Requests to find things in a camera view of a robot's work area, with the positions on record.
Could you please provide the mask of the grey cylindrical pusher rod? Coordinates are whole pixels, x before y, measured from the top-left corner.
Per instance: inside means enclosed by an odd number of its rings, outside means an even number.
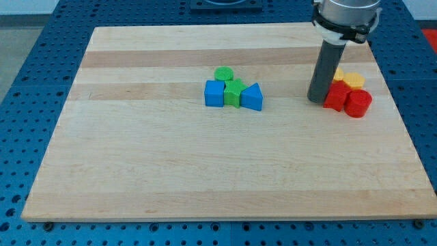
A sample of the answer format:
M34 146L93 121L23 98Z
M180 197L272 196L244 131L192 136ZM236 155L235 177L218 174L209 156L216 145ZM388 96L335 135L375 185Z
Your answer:
M345 45L323 41L313 76L307 91L307 98L313 103L323 103L337 71Z

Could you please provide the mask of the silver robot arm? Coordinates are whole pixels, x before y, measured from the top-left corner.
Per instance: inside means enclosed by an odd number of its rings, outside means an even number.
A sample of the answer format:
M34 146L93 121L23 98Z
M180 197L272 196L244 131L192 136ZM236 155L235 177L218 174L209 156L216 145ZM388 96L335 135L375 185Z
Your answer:
M323 42L307 98L322 104L348 42L363 44L378 26L380 0L313 0L311 22Z

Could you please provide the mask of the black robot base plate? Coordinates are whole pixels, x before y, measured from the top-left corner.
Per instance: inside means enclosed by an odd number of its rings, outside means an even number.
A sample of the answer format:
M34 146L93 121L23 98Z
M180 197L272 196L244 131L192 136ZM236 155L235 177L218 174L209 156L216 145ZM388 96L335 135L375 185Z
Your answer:
M262 0L189 0L193 11L206 10L262 10Z

